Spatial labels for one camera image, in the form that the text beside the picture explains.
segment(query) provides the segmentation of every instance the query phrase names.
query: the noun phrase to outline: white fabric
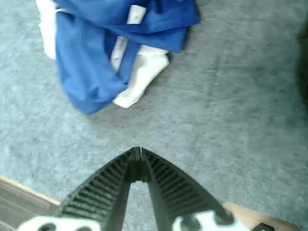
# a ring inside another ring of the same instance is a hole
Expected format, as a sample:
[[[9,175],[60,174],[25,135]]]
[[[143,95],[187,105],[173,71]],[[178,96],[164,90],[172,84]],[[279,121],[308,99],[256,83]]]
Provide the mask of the white fabric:
[[[40,14],[39,27],[44,52],[49,58],[55,60],[56,13],[65,10],[56,9],[56,4],[52,0],[36,0],[36,4]],[[145,8],[132,5],[128,14],[128,24],[139,24],[144,13]],[[118,37],[118,41],[111,56],[111,63],[115,69],[118,69],[121,63],[126,46],[125,38]],[[120,93],[113,103],[124,108],[135,104],[152,80],[169,65],[167,53],[166,50],[142,45],[135,60],[128,88]]]

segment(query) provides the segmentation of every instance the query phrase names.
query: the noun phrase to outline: screw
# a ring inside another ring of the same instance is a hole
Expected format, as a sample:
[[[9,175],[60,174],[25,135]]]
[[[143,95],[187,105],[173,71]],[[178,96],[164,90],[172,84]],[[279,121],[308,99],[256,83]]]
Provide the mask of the screw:
[[[199,231],[201,229],[201,225],[197,218],[193,215],[184,216],[181,222],[181,230],[182,231]]]

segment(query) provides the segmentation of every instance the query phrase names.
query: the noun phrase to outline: floor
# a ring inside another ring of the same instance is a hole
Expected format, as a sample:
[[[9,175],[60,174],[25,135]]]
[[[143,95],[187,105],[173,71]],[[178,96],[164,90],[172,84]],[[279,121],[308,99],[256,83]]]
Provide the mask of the floor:
[[[296,87],[307,0],[198,0],[185,51],[130,109],[86,116],[43,53],[35,1],[0,3],[0,174],[62,200],[143,146],[232,201],[308,229],[308,115]],[[147,189],[126,231],[154,231]]]

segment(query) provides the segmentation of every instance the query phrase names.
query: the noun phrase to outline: wooden baseboard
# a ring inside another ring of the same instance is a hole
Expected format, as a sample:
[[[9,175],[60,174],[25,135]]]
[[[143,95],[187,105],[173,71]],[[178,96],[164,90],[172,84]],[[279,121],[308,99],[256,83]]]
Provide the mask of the wooden baseboard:
[[[0,231],[14,231],[22,222],[36,215],[51,215],[59,204],[59,201],[0,175]],[[250,229],[265,223],[276,231],[300,231],[294,224],[240,205],[228,202],[224,206]]]

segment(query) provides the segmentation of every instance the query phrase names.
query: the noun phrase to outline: blue garment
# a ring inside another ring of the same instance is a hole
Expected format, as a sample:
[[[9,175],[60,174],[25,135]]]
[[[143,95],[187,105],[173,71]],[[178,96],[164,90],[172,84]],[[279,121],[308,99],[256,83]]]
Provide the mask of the blue garment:
[[[197,24],[193,0],[54,0],[59,8],[56,65],[70,101],[86,114],[124,91],[142,45],[180,52],[186,29]],[[146,8],[141,24],[127,25],[131,5]],[[119,71],[110,56],[117,36],[128,38]]]

